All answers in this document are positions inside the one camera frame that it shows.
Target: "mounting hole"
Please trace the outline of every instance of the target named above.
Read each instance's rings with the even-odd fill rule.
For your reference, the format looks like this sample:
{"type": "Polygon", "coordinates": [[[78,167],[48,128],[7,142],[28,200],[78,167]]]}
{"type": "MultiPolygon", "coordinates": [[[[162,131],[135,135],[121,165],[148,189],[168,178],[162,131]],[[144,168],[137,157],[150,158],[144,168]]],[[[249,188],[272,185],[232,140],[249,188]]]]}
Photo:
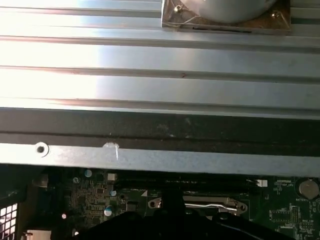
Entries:
{"type": "Polygon", "coordinates": [[[42,154],[44,151],[45,151],[45,148],[43,146],[38,146],[36,149],[36,152],[40,154],[42,154]]]}
{"type": "Polygon", "coordinates": [[[44,142],[38,142],[35,145],[35,152],[41,157],[45,157],[49,153],[49,146],[44,142]]]}

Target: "metal bracket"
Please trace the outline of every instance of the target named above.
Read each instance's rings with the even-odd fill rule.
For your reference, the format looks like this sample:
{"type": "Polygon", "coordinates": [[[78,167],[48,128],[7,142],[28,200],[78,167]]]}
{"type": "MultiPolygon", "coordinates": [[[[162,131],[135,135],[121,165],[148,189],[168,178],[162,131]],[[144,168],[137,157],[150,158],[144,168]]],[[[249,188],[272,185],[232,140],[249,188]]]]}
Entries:
{"type": "Polygon", "coordinates": [[[1,164],[178,173],[320,177],[320,157],[0,143],[1,164]]]}

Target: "vent grille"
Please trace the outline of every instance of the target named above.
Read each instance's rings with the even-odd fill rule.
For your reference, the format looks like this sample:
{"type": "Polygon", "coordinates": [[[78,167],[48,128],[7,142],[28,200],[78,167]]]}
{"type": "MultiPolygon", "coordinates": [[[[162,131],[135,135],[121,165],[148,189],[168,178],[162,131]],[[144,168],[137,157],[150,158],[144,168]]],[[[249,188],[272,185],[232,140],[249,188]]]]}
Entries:
{"type": "Polygon", "coordinates": [[[0,240],[15,240],[18,204],[0,210],[0,240]]]}

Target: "metal panel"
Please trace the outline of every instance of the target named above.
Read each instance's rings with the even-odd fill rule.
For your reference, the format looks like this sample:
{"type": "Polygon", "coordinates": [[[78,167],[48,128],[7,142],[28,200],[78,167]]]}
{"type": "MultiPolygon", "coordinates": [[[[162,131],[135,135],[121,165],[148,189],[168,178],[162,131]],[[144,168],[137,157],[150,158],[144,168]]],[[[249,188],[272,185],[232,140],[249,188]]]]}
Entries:
{"type": "Polygon", "coordinates": [[[161,29],[160,1],[1,1],[0,107],[318,120],[318,3],[263,36],[161,29]]]}
{"type": "Polygon", "coordinates": [[[0,143],[2,163],[177,173],[243,174],[320,177],[319,157],[49,146],[38,153],[35,145],[0,143]]]}

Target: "metal clip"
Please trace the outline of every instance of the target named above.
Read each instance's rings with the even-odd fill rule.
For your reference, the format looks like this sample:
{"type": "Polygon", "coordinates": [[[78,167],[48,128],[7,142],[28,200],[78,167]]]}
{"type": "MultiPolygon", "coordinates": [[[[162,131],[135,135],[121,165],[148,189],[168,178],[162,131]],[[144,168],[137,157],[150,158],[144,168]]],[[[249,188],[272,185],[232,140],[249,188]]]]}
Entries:
{"type": "MultiPolygon", "coordinates": [[[[230,197],[183,196],[183,200],[187,208],[215,208],[220,213],[227,212],[237,216],[248,210],[246,204],[230,197]]],[[[150,200],[148,206],[150,209],[161,208],[161,197],[150,200]]]]}

